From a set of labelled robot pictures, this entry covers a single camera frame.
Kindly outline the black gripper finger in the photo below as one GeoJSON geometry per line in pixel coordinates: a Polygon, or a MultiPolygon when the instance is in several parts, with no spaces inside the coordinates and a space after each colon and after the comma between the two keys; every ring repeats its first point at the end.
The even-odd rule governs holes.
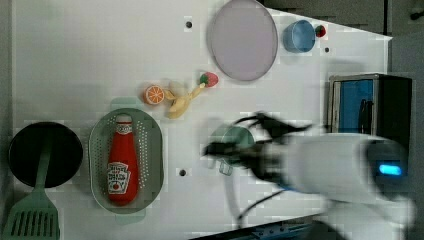
{"type": "Polygon", "coordinates": [[[253,116],[238,119],[235,121],[235,124],[245,121],[251,121],[249,127],[260,125],[260,127],[270,136],[270,141],[275,142],[280,142],[287,134],[305,132],[312,127],[312,124],[294,126],[271,117],[263,112],[256,112],[253,116]]]}
{"type": "Polygon", "coordinates": [[[248,151],[247,147],[241,147],[234,142],[212,142],[204,150],[204,156],[223,158],[239,158],[241,154],[248,151]]]}

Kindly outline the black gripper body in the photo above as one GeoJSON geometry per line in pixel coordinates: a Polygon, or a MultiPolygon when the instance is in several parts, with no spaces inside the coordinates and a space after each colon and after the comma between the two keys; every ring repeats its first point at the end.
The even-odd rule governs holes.
{"type": "Polygon", "coordinates": [[[287,150],[286,145],[259,141],[243,150],[243,161],[258,179],[289,187],[287,150]]]}

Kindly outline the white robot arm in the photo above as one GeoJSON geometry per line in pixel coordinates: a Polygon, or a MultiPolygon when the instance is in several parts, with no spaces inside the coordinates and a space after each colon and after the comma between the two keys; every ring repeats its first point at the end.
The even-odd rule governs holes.
{"type": "Polygon", "coordinates": [[[203,154],[282,192],[327,199],[299,240],[407,240],[416,206],[402,145],[364,133],[309,135],[312,127],[258,112],[218,128],[203,154]]]}

